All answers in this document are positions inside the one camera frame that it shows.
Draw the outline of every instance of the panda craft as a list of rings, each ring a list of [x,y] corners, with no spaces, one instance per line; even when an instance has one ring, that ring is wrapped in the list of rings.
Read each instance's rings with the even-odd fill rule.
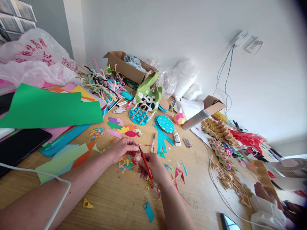
[[[152,111],[156,108],[156,104],[155,103],[155,99],[154,98],[151,98],[150,96],[148,95],[145,95],[142,99],[142,101],[138,104],[138,106],[141,108],[141,109],[144,109],[146,111]]]

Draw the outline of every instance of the glue stick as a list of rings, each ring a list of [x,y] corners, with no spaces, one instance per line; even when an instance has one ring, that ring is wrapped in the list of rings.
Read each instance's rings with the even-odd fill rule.
[[[181,146],[180,137],[176,130],[174,132],[174,140],[176,146]]]

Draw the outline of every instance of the left hand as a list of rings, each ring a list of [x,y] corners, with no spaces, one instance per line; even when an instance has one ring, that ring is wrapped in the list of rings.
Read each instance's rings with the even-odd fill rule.
[[[112,154],[112,164],[116,164],[122,158],[123,155],[129,154],[135,157],[137,153],[140,153],[138,143],[131,138],[123,137],[114,146],[109,149]]]

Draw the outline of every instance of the white cable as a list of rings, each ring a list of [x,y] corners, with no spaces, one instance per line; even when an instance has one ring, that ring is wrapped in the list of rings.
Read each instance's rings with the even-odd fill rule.
[[[217,191],[218,191],[218,193],[223,197],[222,198],[222,200],[223,200],[223,202],[225,203],[225,205],[226,205],[226,207],[227,208],[229,208],[230,209],[230,211],[233,213],[233,214],[235,214],[237,217],[239,217],[241,220],[244,220],[244,221],[246,221],[246,222],[249,222],[249,223],[251,223],[251,224],[255,224],[255,225],[257,225],[257,226],[260,226],[260,227],[264,227],[264,228],[267,228],[267,229],[271,229],[271,230],[273,230],[272,228],[270,228],[270,227],[267,227],[267,226],[264,226],[264,225],[260,225],[260,224],[256,224],[256,223],[254,223],[254,222],[251,222],[251,221],[248,221],[248,220],[246,220],[246,219],[243,219],[243,218],[241,218],[240,216],[238,216],[235,212],[234,212],[234,210],[232,209],[232,207],[230,206],[230,204],[228,203],[228,201],[226,200],[226,198],[223,196],[223,194],[221,193],[221,191],[218,189],[218,187],[217,187],[217,185],[215,184],[215,181],[214,181],[214,179],[213,179],[213,175],[212,175],[212,166],[211,166],[211,161],[212,161],[212,158],[213,158],[213,154],[212,154],[212,152],[210,151],[210,149],[209,149],[209,147],[207,146],[207,144],[204,142],[204,145],[206,146],[206,148],[207,148],[207,150],[208,150],[208,152],[211,154],[211,158],[210,158],[210,161],[209,161],[209,167],[210,167],[210,179],[212,180],[212,182],[213,182],[213,184],[214,184],[214,186],[215,186],[215,188],[217,189]]]
[[[57,179],[58,181],[61,181],[61,182],[64,182],[66,184],[68,184],[67,186],[67,189],[63,195],[63,197],[61,198],[60,202],[58,203],[58,206],[56,207],[56,209],[54,210],[52,216],[50,217],[47,225],[45,226],[44,230],[48,230],[50,225],[52,224],[56,214],[58,213],[64,199],[66,198],[69,190],[70,190],[70,186],[71,186],[71,183],[68,181],[68,180],[64,180],[56,175],[52,175],[52,174],[49,174],[49,173],[46,173],[46,172],[41,172],[41,171],[38,171],[38,170],[34,170],[34,169],[25,169],[25,168],[18,168],[18,167],[14,167],[14,166],[10,166],[10,165],[6,165],[6,164],[3,164],[3,163],[0,163],[0,166],[2,167],[5,167],[5,168],[9,168],[9,169],[14,169],[14,170],[19,170],[19,171],[26,171],[26,172],[33,172],[33,173],[39,173],[39,174],[43,174],[43,175],[46,175],[46,176],[50,176],[50,177],[53,177],[55,179]]]

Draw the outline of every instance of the black phone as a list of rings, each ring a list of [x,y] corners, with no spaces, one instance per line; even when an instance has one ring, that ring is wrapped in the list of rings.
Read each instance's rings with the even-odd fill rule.
[[[240,230],[240,227],[225,214],[221,213],[221,219],[223,230]]]
[[[42,129],[23,129],[0,142],[0,162],[16,166],[51,137]],[[0,166],[0,177],[9,171],[9,168]]]

